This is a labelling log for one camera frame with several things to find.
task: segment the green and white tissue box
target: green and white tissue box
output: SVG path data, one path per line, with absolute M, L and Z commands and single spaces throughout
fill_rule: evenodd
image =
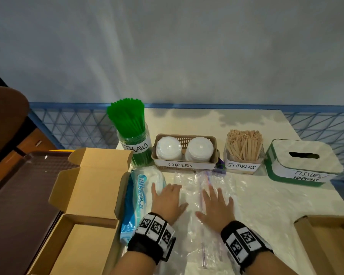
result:
M 328 144 L 282 139 L 271 142 L 265 166 L 272 180 L 308 186 L 321 186 L 344 170 Z

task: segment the stack of cup lids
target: stack of cup lids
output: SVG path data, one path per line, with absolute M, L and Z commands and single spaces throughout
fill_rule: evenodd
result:
M 213 152 L 214 147 L 209 139 L 196 137 L 188 143 L 185 159 L 192 162 L 209 162 Z
M 163 137 L 157 143 L 156 154 L 159 159 L 163 160 L 181 160 L 182 145 L 174 137 Z

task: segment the chair backrest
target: chair backrest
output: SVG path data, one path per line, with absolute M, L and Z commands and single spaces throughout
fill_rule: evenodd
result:
M 0 87 L 0 150 L 14 137 L 29 113 L 29 102 L 17 90 Z

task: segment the gray wall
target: gray wall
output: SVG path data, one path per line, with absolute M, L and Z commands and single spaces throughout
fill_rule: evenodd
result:
M 344 105 L 344 0 L 0 0 L 29 101 Z

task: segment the tabletop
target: tabletop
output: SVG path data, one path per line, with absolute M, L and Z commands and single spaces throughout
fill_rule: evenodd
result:
M 280 110 L 145 109 L 151 141 L 157 134 L 214 136 L 222 153 L 230 129 L 258 130 L 266 150 L 276 138 L 300 140 Z M 165 172 L 166 183 L 174 174 Z M 236 181 L 236 195 L 242 222 L 257 231 L 275 254 L 300 275 L 316 275 L 294 228 L 294 221 L 306 214 L 344 215 L 344 201 L 331 183 L 307 187 L 271 180 L 261 166 L 255 175 L 228 173 Z M 196 272 L 186 266 L 185 275 Z

